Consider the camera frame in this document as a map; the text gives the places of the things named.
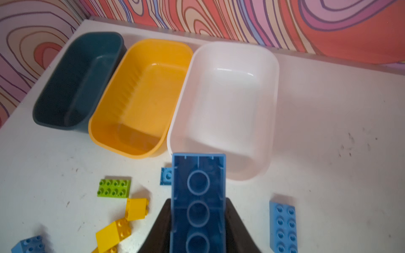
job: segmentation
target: patterned wall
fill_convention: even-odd
[[[1,0],[0,127],[79,23],[59,0]]]
[[[405,69],[405,0],[80,0],[94,16]]]

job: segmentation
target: light blue brick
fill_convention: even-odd
[[[295,207],[270,201],[270,247],[275,253],[298,253]]]
[[[162,168],[160,173],[160,185],[172,185],[172,168]]]
[[[45,253],[45,245],[41,236],[35,236],[17,243],[11,249],[11,253]]]

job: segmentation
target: wall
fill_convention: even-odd
[[[59,0],[1,1],[0,127],[79,23]]]
[[[90,15],[405,69],[404,0],[80,0]]]

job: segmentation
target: blue duplo brick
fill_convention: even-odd
[[[172,168],[162,168],[160,173],[160,185],[172,184]]]
[[[270,247],[275,253],[298,253],[295,207],[270,201]]]
[[[225,253],[223,154],[173,154],[170,253]]]
[[[45,253],[45,245],[42,243],[41,236],[35,236],[20,241],[14,248],[11,249],[11,253]]]

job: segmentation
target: table surface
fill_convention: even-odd
[[[98,198],[105,176],[131,177],[132,198],[150,199],[120,252],[136,252],[171,188],[160,186],[165,152],[133,160],[87,134],[38,126],[32,108],[67,46],[90,31],[143,38],[207,40],[86,20],[0,129],[0,245],[45,235],[49,253],[92,252],[95,233],[122,218],[125,199]],[[296,207],[299,252],[404,252],[405,76],[297,57],[280,64],[273,157],[264,175],[227,180],[226,195],[262,252],[269,247],[269,200]]]

